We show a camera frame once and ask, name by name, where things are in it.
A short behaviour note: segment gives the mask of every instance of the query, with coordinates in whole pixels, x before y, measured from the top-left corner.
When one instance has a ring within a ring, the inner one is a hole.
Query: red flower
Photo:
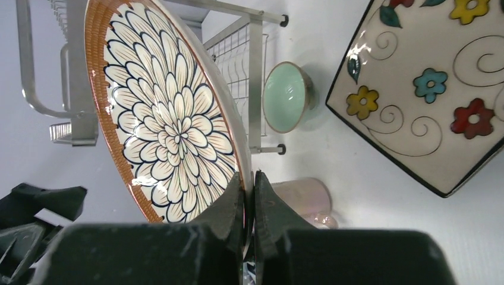
[[[493,132],[490,123],[495,113],[493,110],[485,108],[485,102],[480,98],[474,99],[467,108],[459,107],[455,109],[453,115],[455,121],[452,123],[452,132],[464,134],[468,140],[477,135],[489,135]]]
[[[413,5],[413,2],[415,0],[390,0],[389,7],[395,8],[402,4],[404,7],[409,8]]]

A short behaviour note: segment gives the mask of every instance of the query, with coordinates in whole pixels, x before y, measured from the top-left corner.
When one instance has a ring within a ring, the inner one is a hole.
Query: dish rack
[[[69,122],[49,127],[53,143],[72,146],[96,145],[98,119],[87,78],[84,50],[84,17],[88,0],[48,0],[66,39],[60,52],[63,110],[46,107],[35,89],[32,19],[30,0],[16,0],[23,96],[37,112]],[[231,90],[247,130],[252,154],[285,153],[285,146],[262,147],[266,136],[261,97],[264,84],[268,35],[263,22],[287,26],[288,16],[241,7],[216,0],[164,0],[241,16],[236,22],[207,41],[204,46],[213,56]]]

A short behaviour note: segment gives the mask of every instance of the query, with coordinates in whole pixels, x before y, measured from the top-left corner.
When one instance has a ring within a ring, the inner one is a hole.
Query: yellow flower
[[[450,14],[451,19],[459,19],[462,25],[471,24],[474,18],[485,16],[490,7],[490,0],[455,0],[455,9]]]
[[[350,116],[357,115],[359,120],[365,120],[370,112],[378,110],[376,100],[379,94],[376,90],[369,90],[367,86],[361,86],[358,94],[350,94],[346,98],[348,108],[346,113]]]

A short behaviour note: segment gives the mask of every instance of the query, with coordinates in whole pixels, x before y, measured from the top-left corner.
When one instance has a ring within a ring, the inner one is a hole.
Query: green leaf
[[[380,21],[390,27],[402,28],[401,22],[399,22],[399,17],[392,7],[380,7]]]
[[[439,4],[442,4],[446,0],[426,0],[424,4],[420,7],[432,7],[432,6],[438,6]]]
[[[358,55],[351,55],[346,65],[348,74],[358,83],[359,75],[361,74],[361,59]]]

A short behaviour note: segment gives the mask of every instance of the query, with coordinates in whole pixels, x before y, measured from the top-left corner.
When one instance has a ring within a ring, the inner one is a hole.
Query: mint green bowl
[[[290,132],[311,109],[312,98],[310,77],[296,64],[282,62],[273,68],[264,85],[264,118],[275,132]]]

